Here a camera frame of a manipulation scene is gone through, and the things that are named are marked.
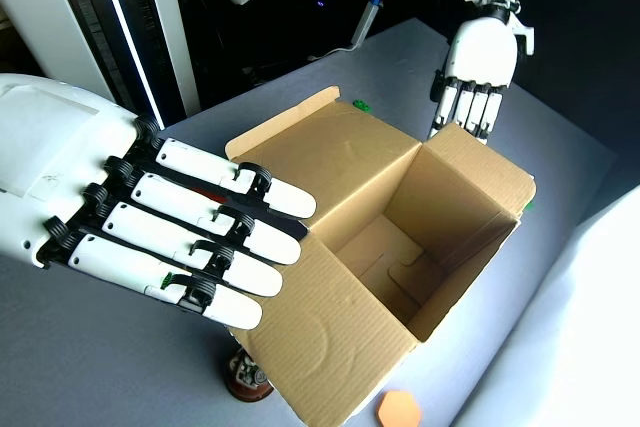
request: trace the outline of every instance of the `cardboard box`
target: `cardboard box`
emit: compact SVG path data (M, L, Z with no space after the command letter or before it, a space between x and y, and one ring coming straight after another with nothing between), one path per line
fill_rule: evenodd
M422 144L330 87L227 144L311 192L302 256L233 334L298 417L342 424L427 342L533 198L530 175L451 125Z

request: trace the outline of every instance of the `white cable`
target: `white cable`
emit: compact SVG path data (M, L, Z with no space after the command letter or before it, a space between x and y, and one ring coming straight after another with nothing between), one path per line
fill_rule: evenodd
M122 27L122 33L124 34L124 38L127 41L127 46L129 47L129 51L131 52L133 63L136 65L138 75L140 76L140 80L142 81L142 86L144 87L144 91L147 94L147 98L149 99L149 104L151 104L151 110L153 110L153 115L155 115L156 120L158 121L158 125L160 126L160 129L164 130L164 122L162 122L162 117L160 116L160 111L158 110L158 106L156 105L156 100L153 97L153 92L151 92L151 86L149 85L149 81L147 80L147 75L144 73L144 68L142 67L142 62L140 61L140 57L138 56L136 45L133 42L133 37L131 36L129 25L127 24L127 20L124 16L122 6L120 5L120 0L111 0L111 2L113 3L113 7L116 11L116 16L118 17L118 21L120 22L120 27Z
M309 57L307 57L307 60L309 61L314 61L314 60L320 60L320 59L324 59L327 55L333 54L334 52L353 52L354 50L356 50L358 48L357 45L352 45L349 48L346 47L338 47L337 49L333 49L330 50L329 52L327 52L324 55L321 55L320 57L314 57L313 55L310 55Z

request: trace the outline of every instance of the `cable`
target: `cable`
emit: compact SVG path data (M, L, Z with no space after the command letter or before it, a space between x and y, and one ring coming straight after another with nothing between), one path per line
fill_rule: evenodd
M324 55L321 55L320 57L315 57L313 55L310 55L309 57L307 57L307 60L310 61L310 62L313 62L315 60L324 59L327 55L333 54L335 52L353 52L357 48L358 48L357 45L352 45L351 47L348 47L348 48L338 47L337 49L330 50L329 52L327 52Z

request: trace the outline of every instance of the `brown cardboard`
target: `brown cardboard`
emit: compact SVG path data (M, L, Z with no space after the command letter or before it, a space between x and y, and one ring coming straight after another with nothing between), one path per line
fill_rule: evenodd
M313 426L343 423L428 341L535 192L457 126L423 145L338 95L325 89L227 146L318 203L300 260L278 267L281 293L258 299L261 324L233 330Z

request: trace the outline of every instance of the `white light strip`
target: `white light strip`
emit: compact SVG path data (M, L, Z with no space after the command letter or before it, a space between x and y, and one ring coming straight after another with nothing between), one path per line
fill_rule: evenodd
M142 81L144 91L146 92L147 98L149 99L149 103L151 104L151 109L153 110L153 114L156 116L156 120L158 121L160 128L164 129L164 123L162 122L162 117L160 117L160 112L158 111L158 106L156 105L156 101L153 98L153 93L151 92L151 87L149 86L147 76L144 73L144 69L142 68L142 62L140 62L138 51L136 50L136 46L133 43L133 37L131 37L131 32L129 31L127 20L124 17L124 12L122 11L122 6L120 5L120 1L111 0L111 2L113 3L114 8L116 9L116 15L118 16L120 27L122 27L122 33L124 34L124 38L127 40L127 45L129 46L129 50L131 51L133 62L136 64L136 69L138 69L138 75L140 76L140 80Z

